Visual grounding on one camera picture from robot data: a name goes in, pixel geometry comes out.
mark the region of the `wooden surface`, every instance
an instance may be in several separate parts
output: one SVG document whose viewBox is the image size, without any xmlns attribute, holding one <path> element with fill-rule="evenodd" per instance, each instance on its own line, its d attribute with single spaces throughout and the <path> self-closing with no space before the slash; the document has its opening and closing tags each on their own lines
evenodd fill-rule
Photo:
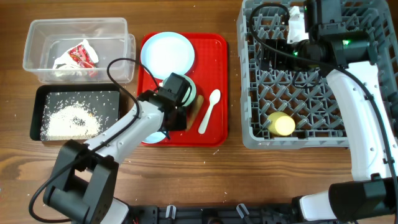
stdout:
<svg viewBox="0 0 398 224">
<path fill-rule="evenodd" d="M 62 145 L 42 144 L 29 137 L 40 83 L 22 69 L 22 57 L 29 24 L 35 19 L 124 17 L 138 46 L 145 34 L 161 31 L 218 33 L 229 44 L 229 133 L 225 143 L 214 148 L 140 146 L 120 167 L 115 197 L 131 205 L 260 205 L 290 202 L 292 197 L 352 180 L 349 150 L 343 148 L 251 151 L 243 146 L 236 40 L 242 0 L 0 2 L 4 3 L 0 5 L 0 223 L 36 223 L 27 206 L 49 177 Z M 398 2 L 392 1 L 392 11 L 396 6 Z M 127 89 L 135 92 L 136 83 L 135 78 Z M 41 197 L 35 210 L 43 217 L 60 218 L 43 206 Z M 392 221 L 392 217 L 382 217 L 360 223 Z"/>
</svg>

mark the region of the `red tray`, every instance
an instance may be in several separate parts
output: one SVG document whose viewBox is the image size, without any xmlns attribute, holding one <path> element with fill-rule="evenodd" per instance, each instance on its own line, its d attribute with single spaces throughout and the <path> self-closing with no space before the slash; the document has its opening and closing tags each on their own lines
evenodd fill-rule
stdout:
<svg viewBox="0 0 398 224">
<path fill-rule="evenodd" d="M 153 35 L 144 37 L 142 46 Z M 191 129 L 187 131 L 170 132 L 171 140 L 167 138 L 156 144 L 147 146 L 200 146 L 213 147 L 222 144 L 228 135 L 228 46 L 224 38 L 218 34 L 181 33 L 195 49 L 195 62 L 187 76 L 196 84 L 197 96 L 205 98 L 199 114 Z M 137 94 L 145 90 L 153 90 L 155 84 L 142 67 L 138 73 Z M 199 134 L 199 125 L 209 107 L 209 97 L 213 90 L 221 91 L 220 102 L 215 105 L 209 124 L 204 134 Z"/>
</svg>

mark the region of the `white granules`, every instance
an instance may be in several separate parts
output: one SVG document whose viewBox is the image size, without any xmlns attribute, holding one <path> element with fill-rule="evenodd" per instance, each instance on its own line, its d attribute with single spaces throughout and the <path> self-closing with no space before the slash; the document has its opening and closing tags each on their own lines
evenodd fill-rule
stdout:
<svg viewBox="0 0 398 224">
<path fill-rule="evenodd" d="M 48 140 L 89 139 L 101 131 L 100 122 L 85 109 L 84 104 L 66 106 L 49 116 L 46 125 Z"/>
</svg>

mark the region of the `clear plastic container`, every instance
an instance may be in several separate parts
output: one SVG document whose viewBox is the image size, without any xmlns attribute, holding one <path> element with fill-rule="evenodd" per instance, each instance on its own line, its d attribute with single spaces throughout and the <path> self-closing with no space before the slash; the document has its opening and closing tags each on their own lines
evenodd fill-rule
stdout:
<svg viewBox="0 0 398 224">
<path fill-rule="evenodd" d="M 96 68 L 53 69 L 55 59 L 84 39 L 98 55 Z M 42 83 L 109 83 L 106 74 L 109 63 L 121 57 L 135 58 L 135 50 L 134 36 L 128 34 L 124 18 L 36 20 L 30 24 L 23 67 Z M 76 75 L 76 71 L 83 71 L 83 75 Z M 98 74 L 90 77 L 91 71 Z M 133 73 L 134 64 L 127 61 L 116 62 L 111 68 L 112 77 L 120 83 L 130 82 Z"/>
</svg>

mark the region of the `yellow cup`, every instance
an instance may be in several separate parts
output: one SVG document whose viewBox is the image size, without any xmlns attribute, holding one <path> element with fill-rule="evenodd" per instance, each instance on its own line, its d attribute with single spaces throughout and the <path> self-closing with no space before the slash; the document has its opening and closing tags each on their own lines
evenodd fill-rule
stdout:
<svg viewBox="0 0 398 224">
<path fill-rule="evenodd" d="M 268 131 L 272 134 L 288 136 L 291 135 L 296 128 L 294 120 L 283 112 L 272 113 L 268 116 L 268 120 L 271 122 Z"/>
</svg>

